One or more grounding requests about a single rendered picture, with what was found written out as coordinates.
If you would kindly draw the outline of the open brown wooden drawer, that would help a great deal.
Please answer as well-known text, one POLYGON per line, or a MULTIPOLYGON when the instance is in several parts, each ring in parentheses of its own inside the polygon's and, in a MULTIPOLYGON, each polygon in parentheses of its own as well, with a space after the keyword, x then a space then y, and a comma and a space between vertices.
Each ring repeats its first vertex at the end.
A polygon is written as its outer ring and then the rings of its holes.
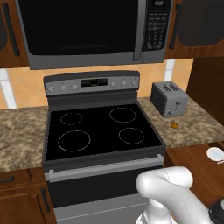
POLYGON ((184 166, 193 176, 191 191, 209 208, 224 197, 224 163, 217 164, 207 157, 210 147, 224 151, 224 141, 167 149, 164 167, 184 166))

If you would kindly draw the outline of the brown wooden drawer front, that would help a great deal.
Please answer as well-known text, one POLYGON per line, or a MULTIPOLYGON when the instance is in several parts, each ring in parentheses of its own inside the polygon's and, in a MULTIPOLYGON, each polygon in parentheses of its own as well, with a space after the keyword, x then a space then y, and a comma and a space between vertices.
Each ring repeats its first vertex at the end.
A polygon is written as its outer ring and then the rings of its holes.
POLYGON ((14 181, 0 183, 0 190, 10 187, 30 186, 46 182, 45 174, 41 167, 0 172, 0 179, 6 179, 11 175, 14 175, 14 181))

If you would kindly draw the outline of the black and grey stove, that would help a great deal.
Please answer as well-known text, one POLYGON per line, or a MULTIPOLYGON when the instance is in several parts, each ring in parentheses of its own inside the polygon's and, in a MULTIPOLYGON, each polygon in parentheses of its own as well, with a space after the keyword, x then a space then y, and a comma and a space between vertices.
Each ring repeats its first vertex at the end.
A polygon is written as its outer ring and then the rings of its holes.
MULTIPOLYGON (((46 76, 44 173, 165 156, 164 141, 137 101, 139 82, 137 71, 46 76)), ((135 224, 147 206, 137 192, 137 176, 161 167, 46 181, 57 224, 135 224)))

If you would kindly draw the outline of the grey toaster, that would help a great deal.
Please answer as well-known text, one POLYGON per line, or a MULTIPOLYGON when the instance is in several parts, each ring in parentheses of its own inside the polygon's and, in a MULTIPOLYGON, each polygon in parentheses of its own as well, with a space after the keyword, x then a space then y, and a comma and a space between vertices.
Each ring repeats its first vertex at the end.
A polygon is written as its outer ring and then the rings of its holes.
POLYGON ((173 81, 152 83, 150 101, 162 117, 182 116, 188 100, 188 94, 173 81))

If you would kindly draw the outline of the grey microwave oven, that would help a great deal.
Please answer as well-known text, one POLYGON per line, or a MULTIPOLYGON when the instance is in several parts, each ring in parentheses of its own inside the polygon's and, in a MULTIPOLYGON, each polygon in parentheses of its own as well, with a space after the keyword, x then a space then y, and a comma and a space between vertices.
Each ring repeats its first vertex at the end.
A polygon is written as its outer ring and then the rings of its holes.
POLYGON ((140 60, 133 60, 138 0, 16 0, 31 69, 165 60, 173 0, 146 0, 140 60))

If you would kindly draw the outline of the brown tall cupboard side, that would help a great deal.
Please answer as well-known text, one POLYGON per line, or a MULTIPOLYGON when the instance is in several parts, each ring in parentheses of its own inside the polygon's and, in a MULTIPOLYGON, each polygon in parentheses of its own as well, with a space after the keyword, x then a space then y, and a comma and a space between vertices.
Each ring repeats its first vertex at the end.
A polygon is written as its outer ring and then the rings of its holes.
POLYGON ((224 57, 195 59, 186 92, 224 126, 224 57))

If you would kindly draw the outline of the brown base cupboard door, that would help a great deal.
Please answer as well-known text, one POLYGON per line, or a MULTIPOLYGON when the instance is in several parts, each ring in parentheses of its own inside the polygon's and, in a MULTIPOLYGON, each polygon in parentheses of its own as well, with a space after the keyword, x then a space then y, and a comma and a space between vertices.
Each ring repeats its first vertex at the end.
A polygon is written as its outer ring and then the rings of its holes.
POLYGON ((57 224, 46 184, 17 187, 0 191, 0 224, 57 224), (50 212, 45 208, 41 188, 50 212))

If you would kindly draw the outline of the brown wall cupboard door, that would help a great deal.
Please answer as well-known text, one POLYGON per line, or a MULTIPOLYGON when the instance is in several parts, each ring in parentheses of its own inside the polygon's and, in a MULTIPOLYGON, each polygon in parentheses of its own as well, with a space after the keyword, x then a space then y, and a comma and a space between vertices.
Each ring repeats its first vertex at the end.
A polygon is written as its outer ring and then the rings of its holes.
POLYGON ((173 0, 165 57, 168 60, 224 57, 224 0, 173 0), (171 50, 176 3, 181 3, 182 8, 171 50))
POLYGON ((25 43, 21 32, 18 18, 16 0, 0 0, 0 68, 28 67, 25 43), (12 23, 17 48, 20 56, 16 57, 13 52, 9 30, 6 24, 2 3, 8 3, 10 20, 12 23))

